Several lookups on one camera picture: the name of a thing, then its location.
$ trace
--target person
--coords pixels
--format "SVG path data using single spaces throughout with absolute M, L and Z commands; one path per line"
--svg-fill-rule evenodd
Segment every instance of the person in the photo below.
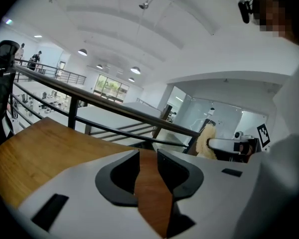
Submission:
M 40 61 L 40 55 L 42 54 L 41 51 L 38 52 L 38 54 L 34 54 L 31 58 L 30 58 L 30 61 L 33 61 L 35 63 L 37 63 L 38 61 Z M 35 65 L 34 63 L 29 63 L 28 64 L 28 68 L 31 69 L 31 70 L 35 70 Z
M 174 121 L 175 118 L 176 118 L 176 115 L 177 115 L 177 113 L 173 113 L 173 114 L 170 116 L 170 119 L 171 119 L 172 121 Z
M 15 55 L 14 55 L 14 58 L 15 58 L 15 59 L 22 59 L 22 57 L 23 57 L 23 53 L 24 53 L 23 48 L 24 48 L 24 43 L 21 44 L 20 48 L 19 48 L 19 49 L 17 50 L 17 52 L 15 53 Z
M 299 0 L 253 0 L 252 6 L 261 30 L 299 45 Z

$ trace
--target white wall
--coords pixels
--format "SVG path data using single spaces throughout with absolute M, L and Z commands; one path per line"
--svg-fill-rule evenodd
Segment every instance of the white wall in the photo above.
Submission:
M 70 53 L 68 53 L 66 51 L 63 51 L 62 54 L 61 54 L 61 56 L 60 56 L 59 62 L 62 61 L 62 62 L 67 63 L 69 61 L 69 59 L 70 59 L 70 56 L 71 56 Z
M 197 88 L 197 85 L 193 84 L 192 81 L 177 82 L 177 83 L 174 83 L 174 86 L 176 86 L 180 90 L 186 92 L 186 94 L 190 95 L 191 97 L 194 95 L 196 88 Z
M 257 127 L 262 125 L 263 123 L 266 123 L 267 116 L 256 114 L 248 111 L 244 111 L 241 120 L 235 130 L 235 132 L 241 131 L 245 133 L 251 128 Z
M 83 60 L 79 59 L 76 55 L 71 55 L 68 62 L 65 64 L 64 70 L 87 76 L 89 71 Z
M 42 51 L 40 55 L 40 64 L 57 67 L 60 57 L 62 55 L 63 49 L 60 47 L 48 47 L 44 44 L 38 46 L 38 51 Z
M 224 80 L 202 80 L 193 81 L 191 84 L 196 84 L 194 98 L 222 102 L 266 115 L 268 131 L 272 132 L 276 106 L 272 100 L 275 93 L 268 92 L 270 85 L 244 80 L 229 80 L 228 83 Z
M 144 90 L 141 95 L 141 99 L 148 103 L 149 105 L 158 108 L 162 97 L 168 88 L 168 85 L 165 83 L 154 83 L 147 86 L 144 86 Z
M 285 139 L 289 135 L 290 135 L 290 131 L 286 125 L 284 118 L 282 117 L 280 112 L 277 112 L 274 129 L 271 135 L 269 136 L 271 145 L 275 142 Z
M 98 71 L 88 68 L 87 74 L 85 75 L 86 79 L 84 82 L 84 90 L 85 91 L 93 93 L 95 84 L 99 78 L 99 75 L 100 74 L 98 73 Z
M 147 84 L 227 71 L 292 75 L 299 65 L 299 46 L 252 24 L 226 26 L 209 38 L 197 33 L 181 53 L 157 67 Z
M 130 108 L 140 111 L 142 113 L 157 117 L 157 118 L 159 118 L 161 115 L 161 112 L 159 110 L 149 107 L 147 105 L 144 105 L 140 102 L 124 103 L 122 105 L 125 107 L 130 107 Z
M 134 85 L 129 86 L 129 90 L 125 96 L 124 103 L 136 102 L 137 98 L 142 95 L 143 89 Z
M 17 42 L 20 46 L 24 43 L 24 60 L 29 60 L 34 54 L 36 54 L 38 50 L 38 43 L 11 29 L 9 26 L 5 26 L 4 24 L 0 24 L 0 42 L 3 40 L 11 40 Z

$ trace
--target office chair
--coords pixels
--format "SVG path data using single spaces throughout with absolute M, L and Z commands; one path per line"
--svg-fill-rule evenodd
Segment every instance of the office chair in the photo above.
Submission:
M 6 115 L 6 107 L 15 77 L 15 71 L 11 68 L 14 63 L 14 55 L 19 47 L 13 41 L 0 43 L 0 145 L 13 135 L 12 123 Z

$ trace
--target ceiling beam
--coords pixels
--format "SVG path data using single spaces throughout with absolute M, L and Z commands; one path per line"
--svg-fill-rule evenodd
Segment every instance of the ceiling beam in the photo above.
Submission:
M 100 48 L 103 48 L 103 49 L 110 50 L 110 51 L 114 52 L 115 54 L 120 54 L 120 55 L 122 55 L 122 56 L 124 56 L 124 57 L 126 57 L 126 58 L 128 58 L 128 59 L 131 59 L 131 60 L 133 60 L 133 61 L 135 61 L 135 62 L 138 62 L 139 64 L 141 64 L 141 65 L 143 65 L 143 66 L 145 66 L 145 67 L 147 67 L 147 68 L 149 68 L 149 69 L 151 69 L 151 70 L 154 70 L 154 68 L 153 68 L 152 66 L 150 66 L 150 65 L 148 65 L 148 64 L 146 64 L 146 63 L 144 63 L 143 61 L 141 61 L 140 59 L 137 59 L 137 58 L 134 57 L 134 56 L 131 56 L 131 55 L 129 55 L 129 54 L 126 54 L 126 53 L 123 52 L 123 51 L 120 51 L 120 50 L 118 50 L 118 49 L 112 48 L 112 47 L 107 46 L 107 45 L 102 44 L 102 43 L 96 43 L 96 42 L 89 41 L 89 40 L 85 40 L 84 42 L 87 43 L 87 44 L 90 44 L 90 45 L 92 45 L 92 46 L 96 46 L 96 47 L 100 47 Z
M 174 0 L 173 3 L 183 9 L 184 11 L 191 14 L 205 29 L 210 35 L 214 35 L 216 32 L 216 26 L 214 26 L 207 17 L 197 9 L 194 9 L 188 2 L 185 0 Z
M 99 6 L 99 5 L 91 5 L 91 6 L 86 6 L 86 5 L 68 5 L 66 8 L 67 12 L 96 12 L 96 13 L 101 13 L 105 15 L 111 15 L 115 17 L 119 17 L 125 20 L 128 20 L 130 22 L 133 22 L 135 24 L 139 24 L 139 17 L 137 15 L 134 15 L 132 13 L 129 13 L 127 11 L 120 11 L 118 12 L 117 9 L 115 8 L 110 8 L 110 7 L 104 7 L 104 6 Z M 160 37 L 165 39 L 166 41 L 170 42 L 173 44 L 175 47 L 178 49 L 182 49 L 184 47 L 184 44 L 175 36 L 173 36 L 171 33 L 166 31 L 165 29 L 161 27 L 156 27 L 154 24 L 146 19 L 142 20 L 142 26 L 147 28 L 149 31 L 152 31 L 156 34 L 158 34 Z
M 122 41 L 124 43 L 127 43 L 139 50 L 141 50 L 144 53 L 149 54 L 150 56 L 154 57 L 155 59 L 159 60 L 160 62 L 165 62 L 165 58 L 163 58 L 161 55 L 157 54 L 156 52 L 146 48 L 146 47 L 142 47 L 138 44 L 136 44 L 134 41 L 132 41 L 131 39 L 128 39 L 126 37 L 123 36 L 119 36 L 117 34 L 117 32 L 112 32 L 112 31 L 107 31 L 107 30 L 103 30 L 100 28 L 91 28 L 91 27 L 87 27 L 87 26 L 78 26 L 77 28 L 79 31 L 84 31 L 84 32 L 89 32 L 89 33 L 95 33 L 95 34 L 99 34 L 99 35 L 104 35 L 107 36 L 109 38 L 113 38 L 119 41 Z

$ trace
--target wooden panel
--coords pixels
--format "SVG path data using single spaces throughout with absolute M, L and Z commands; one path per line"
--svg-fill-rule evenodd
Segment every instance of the wooden panel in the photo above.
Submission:
M 0 146 L 0 195 L 15 208 L 63 170 L 134 148 L 100 140 L 44 118 Z M 140 149 L 141 171 L 135 194 L 139 212 L 163 238 L 171 193 L 157 170 L 154 151 Z
M 131 149 L 42 119 L 0 146 L 0 195 L 17 207 L 66 168 Z
M 156 152 L 141 153 L 140 167 L 134 192 L 139 200 L 139 212 L 162 238 L 166 238 L 172 194 L 158 172 Z

